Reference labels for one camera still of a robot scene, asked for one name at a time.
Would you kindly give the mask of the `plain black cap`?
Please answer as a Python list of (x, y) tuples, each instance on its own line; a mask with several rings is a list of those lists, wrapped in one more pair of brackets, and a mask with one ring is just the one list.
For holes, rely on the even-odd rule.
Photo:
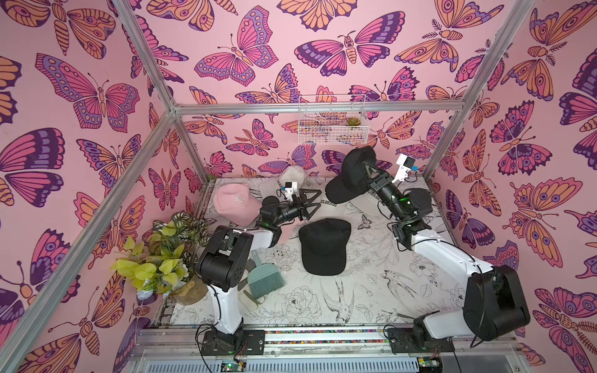
[(347, 263), (351, 232), (351, 223), (341, 219), (323, 219), (300, 228), (298, 237), (305, 270), (317, 276), (341, 274)]

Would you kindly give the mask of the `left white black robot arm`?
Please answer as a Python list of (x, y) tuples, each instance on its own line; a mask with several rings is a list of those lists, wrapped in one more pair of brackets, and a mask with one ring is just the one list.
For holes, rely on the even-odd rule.
[(243, 335), (238, 284), (251, 252), (275, 246), (285, 223), (311, 219), (321, 207), (317, 202), (321, 194), (319, 190), (301, 188), (284, 202), (274, 196), (266, 197), (255, 228), (220, 225), (211, 235), (194, 270), (208, 286), (215, 308), (218, 337)]

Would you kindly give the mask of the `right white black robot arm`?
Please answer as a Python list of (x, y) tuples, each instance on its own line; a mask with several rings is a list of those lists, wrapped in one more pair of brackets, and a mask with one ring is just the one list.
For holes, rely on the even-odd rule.
[(394, 217), (390, 229), (405, 249), (432, 261), (464, 287), (461, 309), (430, 313), (414, 320), (413, 340), (419, 348), (427, 342), (454, 337), (490, 341), (530, 323), (530, 312), (519, 275), (507, 265), (496, 266), (445, 241), (426, 224), (432, 212), (430, 191), (399, 191), (393, 177), (377, 166), (362, 166), (368, 187)]

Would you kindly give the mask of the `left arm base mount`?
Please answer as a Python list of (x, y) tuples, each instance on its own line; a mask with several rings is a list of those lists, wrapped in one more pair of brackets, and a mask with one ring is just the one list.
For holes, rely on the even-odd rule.
[(217, 329), (205, 333), (200, 342), (204, 356), (262, 355), (265, 347), (265, 331), (262, 329), (240, 329), (235, 334), (224, 334)]

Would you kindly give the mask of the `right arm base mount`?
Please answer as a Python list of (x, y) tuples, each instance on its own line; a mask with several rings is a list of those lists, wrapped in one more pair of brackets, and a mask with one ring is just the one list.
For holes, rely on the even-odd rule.
[(429, 337), (423, 329), (390, 326), (384, 329), (384, 335), (390, 343), (394, 354), (435, 354), (452, 353), (455, 351), (453, 342), (448, 338), (434, 339)]

